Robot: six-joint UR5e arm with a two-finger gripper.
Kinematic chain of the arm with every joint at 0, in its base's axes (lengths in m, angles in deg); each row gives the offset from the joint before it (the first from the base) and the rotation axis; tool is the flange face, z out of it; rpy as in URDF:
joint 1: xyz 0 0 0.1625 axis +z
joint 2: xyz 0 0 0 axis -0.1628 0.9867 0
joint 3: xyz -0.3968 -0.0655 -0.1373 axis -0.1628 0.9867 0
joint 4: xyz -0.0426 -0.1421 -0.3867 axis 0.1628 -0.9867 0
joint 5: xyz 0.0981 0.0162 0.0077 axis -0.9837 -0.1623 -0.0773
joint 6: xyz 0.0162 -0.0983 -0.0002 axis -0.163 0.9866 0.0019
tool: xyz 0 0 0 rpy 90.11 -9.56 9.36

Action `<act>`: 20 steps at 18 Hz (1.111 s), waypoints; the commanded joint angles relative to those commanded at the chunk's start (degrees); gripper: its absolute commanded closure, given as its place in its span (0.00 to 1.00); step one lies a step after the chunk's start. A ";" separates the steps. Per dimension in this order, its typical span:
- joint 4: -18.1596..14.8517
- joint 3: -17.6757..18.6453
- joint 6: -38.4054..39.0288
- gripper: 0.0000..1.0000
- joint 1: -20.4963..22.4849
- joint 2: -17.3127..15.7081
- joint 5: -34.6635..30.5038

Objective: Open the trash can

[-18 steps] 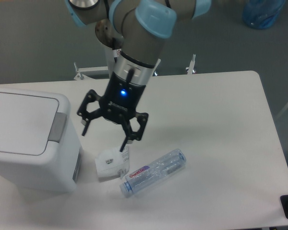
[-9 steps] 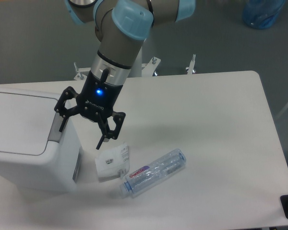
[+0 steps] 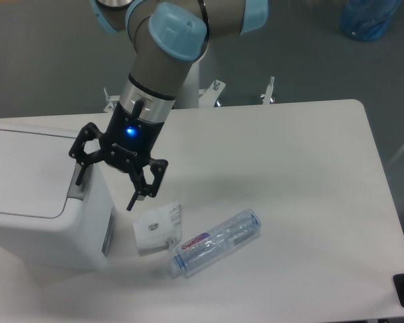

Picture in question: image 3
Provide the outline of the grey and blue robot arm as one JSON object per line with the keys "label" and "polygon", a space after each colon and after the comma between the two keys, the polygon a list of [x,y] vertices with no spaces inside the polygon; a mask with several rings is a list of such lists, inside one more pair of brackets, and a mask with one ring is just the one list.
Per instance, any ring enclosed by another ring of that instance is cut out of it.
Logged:
{"label": "grey and blue robot arm", "polygon": [[93,1],[108,33],[124,31],[136,57],[108,127],[88,123],[69,155],[79,166],[77,185],[98,162],[128,174],[133,201],[157,195],[168,162],[152,148],[193,64],[209,40],[241,35],[267,21],[267,1]]}

